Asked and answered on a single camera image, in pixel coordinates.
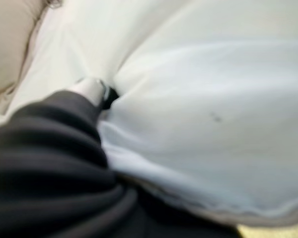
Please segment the white cloth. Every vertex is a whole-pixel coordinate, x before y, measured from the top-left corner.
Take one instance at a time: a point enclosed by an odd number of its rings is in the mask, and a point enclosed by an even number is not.
[[[11,111],[83,76],[121,95],[114,170],[216,221],[298,222],[298,0],[67,0]]]

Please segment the wrinkled fabric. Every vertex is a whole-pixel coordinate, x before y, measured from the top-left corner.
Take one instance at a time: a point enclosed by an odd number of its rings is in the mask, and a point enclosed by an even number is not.
[[[100,77],[109,164],[222,223],[298,223],[298,0],[67,0],[11,110]]]

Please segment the white surface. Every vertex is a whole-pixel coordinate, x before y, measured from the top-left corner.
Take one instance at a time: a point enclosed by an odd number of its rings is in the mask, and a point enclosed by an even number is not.
[[[10,111],[82,76],[121,95],[114,170],[217,221],[298,222],[298,0],[67,0]]]

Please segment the pillow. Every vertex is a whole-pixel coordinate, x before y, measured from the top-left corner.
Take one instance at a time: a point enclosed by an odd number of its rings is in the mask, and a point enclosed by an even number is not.
[[[45,5],[45,0],[0,0],[0,113],[21,80],[29,38]]]

